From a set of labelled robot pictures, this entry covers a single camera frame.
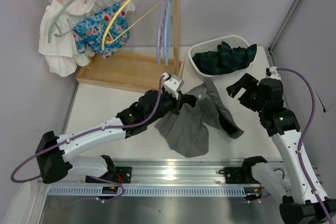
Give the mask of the grey pleated skirt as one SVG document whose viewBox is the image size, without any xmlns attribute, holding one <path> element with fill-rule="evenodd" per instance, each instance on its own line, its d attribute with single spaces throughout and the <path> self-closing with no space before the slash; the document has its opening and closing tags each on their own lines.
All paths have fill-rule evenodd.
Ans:
<svg viewBox="0 0 336 224">
<path fill-rule="evenodd" d="M 198 99 L 195 107 L 186 104 L 179 114 L 170 112 L 155 125 L 170 149 L 187 158 L 207 154 L 209 132 L 205 124 L 233 139 L 243 135 L 244 131 L 235 123 L 229 109 L 222 103 L 213 81 L 204 81 L 186 94 Z"/>
</svg>

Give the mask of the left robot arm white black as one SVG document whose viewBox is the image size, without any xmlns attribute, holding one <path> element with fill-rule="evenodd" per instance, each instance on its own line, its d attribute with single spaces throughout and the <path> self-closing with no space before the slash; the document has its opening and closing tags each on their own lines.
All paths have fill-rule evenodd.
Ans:
<svg viewBox="0 0 336 224">
<path fill-rule="evenodd" d="M 68 175 L 85 176 L 89 183 L 112 181 L 117 169 L 110 156 L 94 158 L 82 153 L 138 135 L 170 112 L 175 114 L 183 105 L 195 103 L 191 95 L 179 93 L 174 97 L 166 90 L 149 90 L 116 116 L 90 129 L 59 136 L 53 131 L 44 133 L 35 151 L 43 183 L 59 182 Z"/>
</svg>

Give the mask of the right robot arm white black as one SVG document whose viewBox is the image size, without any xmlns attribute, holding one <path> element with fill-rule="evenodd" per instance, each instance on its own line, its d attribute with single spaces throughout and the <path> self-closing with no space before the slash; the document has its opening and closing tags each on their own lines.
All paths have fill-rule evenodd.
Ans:
<svg viewBox="0 0 336 224">
<path fill-rule="evenodd" d="M 258 113 L 284 163 L 288 180 L 280 178 L 261 156 L 244 159 L 249 177 L 261 183 L 279 204 L 284 223 L 332 223 L 335 199 L 318 181 L 303 146 L 303 133 L 295 114 L 284 107 L 283 85 L 278 74 L 257 80 L 244 74 L 227 87 L 230 97 L 244 89 L 239 102 Z"/>
</svg>

